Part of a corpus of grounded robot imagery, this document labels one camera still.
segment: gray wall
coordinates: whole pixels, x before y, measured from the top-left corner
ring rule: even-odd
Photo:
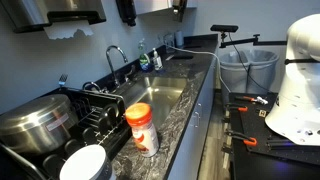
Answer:
[[[285,40],[290,24],[320,12],[319,0],[199,0],[197,9],[187,10],[183,23],[171,20],[171,11],[139,15],[131,28],[119,18],[114,0],[102,0],[107,22],[91,26],[93,36],[78,32],[75,38],[49,40],[45,32],[14,34],[8,19],[0,13],[0,113],[19,106],[58,87],[62,73],[69,75],[67,86],[80,88],[110,73],[105,50],[118,45],[129,61],[138,57],[137,43],[145,38],[148,50],[159,46],[157,35],[182,29],[185,35],[212,33],[212,24],[237,24],[233,39],[260,33],[261,40]],[[251,48],[241,45],[239,48]],[[267,48],[284,57],[284,48]],[[226,48],[218,54],[233,51]],[[115,69],[124,65],[118,53],[112,54]],[[277,91],[283,67],[277,66],[272,89]]]

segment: orange lid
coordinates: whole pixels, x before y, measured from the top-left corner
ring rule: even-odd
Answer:
[[[131,105],[125,113],[130,126],[142,126],[151,121],[151,107],[146,103],[136,103]]]

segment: trash can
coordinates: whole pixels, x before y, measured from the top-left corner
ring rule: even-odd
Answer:
[[[247,87],[247,71],[250,63],[244,52],[240,51],[240,57],[237,52],[225,54],[220,59],[221,95],[223,107],[229,102],[229,90],[231,92],[245,93]]]
[[[279,56],[270,51],[247,50],[244,51],[250,63],[247,81],[247,93],[267,94],[275,78],[275,66]]]

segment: stainless steel sink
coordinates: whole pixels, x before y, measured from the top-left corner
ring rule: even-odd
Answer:
[[[152,107],[152,120],[160,127],[180,97],[187,80],[184,78],[145,77],[120,95],[127,106],[144,102]]]

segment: sink faucet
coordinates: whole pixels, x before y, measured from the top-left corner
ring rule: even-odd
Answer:
[[[113,70],[113,66],[112,66],[112,63],[111,63],[110,55],[109,55],[111,49],[117,49],[117,50],[121,53],[121,55],[122,55],[122,57],[123,57],[124,63],[127,63],[127,62],[128,62],[128,59],[127,59],[127,56],[124,54],[124,52],[120,49],[120,47],[115,46],[115,45],[111,45],[111,46],[109,46],[109,47],[107,48],[106,54],[107,54],[108,63],[109,63],[109,66],[110,66],[112,75],[113,75],[113,77],[114,77],[114,84],[115,84],[116,87],[118,88],[118,87],[120,86],[120,82],[119,82],[119,80],[118,80],[118,78],[117,78],[117,76],[116,76],[116,74],[115,74],[115,72],[114,72],[114,70]]]
[[[83,85],[82,85],[82,90],[88,90],[87,89],[87,87],[89,87],[90,86],[90,89],[89,90],[91,90],[91,88],[95,88],[98,92],[102,92],[102,90],[101,90],[101,88],[98,86],[98,84],[96,84],[96,83],[94,83],[94,82],[86,82],[86,83],[84,83]]]
[[[136,67],[134,65],[131,65],[131,69],[130,71],[124,75],[124,79],[126,82],[130,81],[129,76],[131,76],[132,74],[134,74],[136,72]]]

